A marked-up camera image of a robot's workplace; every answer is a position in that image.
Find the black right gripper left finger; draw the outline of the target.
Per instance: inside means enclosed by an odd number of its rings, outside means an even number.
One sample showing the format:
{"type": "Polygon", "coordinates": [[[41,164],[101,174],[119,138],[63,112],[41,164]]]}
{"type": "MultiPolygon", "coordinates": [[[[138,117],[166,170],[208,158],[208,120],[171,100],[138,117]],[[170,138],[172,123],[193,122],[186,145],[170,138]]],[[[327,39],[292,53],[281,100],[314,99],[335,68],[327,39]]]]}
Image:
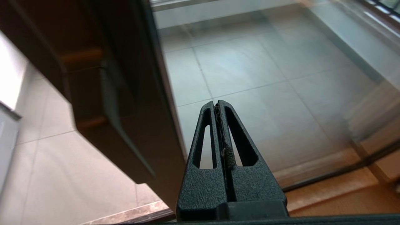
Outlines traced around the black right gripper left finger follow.
{"type": "Polygon", "coordinates": [[[199,113],[176,202],[176,218],[178,221],[218,220],[218,209],[227,201],[215,108],[213,101],[209,101],[199,113]],[[201,169],[206,127],[210,129],[212,168],[201,169]]]}

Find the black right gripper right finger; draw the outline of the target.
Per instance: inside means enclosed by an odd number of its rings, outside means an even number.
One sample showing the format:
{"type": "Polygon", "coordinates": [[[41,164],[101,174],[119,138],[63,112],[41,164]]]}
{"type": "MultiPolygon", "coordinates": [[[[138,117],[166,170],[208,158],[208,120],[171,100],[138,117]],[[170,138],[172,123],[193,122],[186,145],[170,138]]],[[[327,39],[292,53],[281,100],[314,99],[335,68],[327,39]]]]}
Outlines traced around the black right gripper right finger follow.
{"type": "Polygon", "coordinates": [[[287,218],[287,199],[233,106],[218,101],[228,202],[227,219],[287,218]]]}

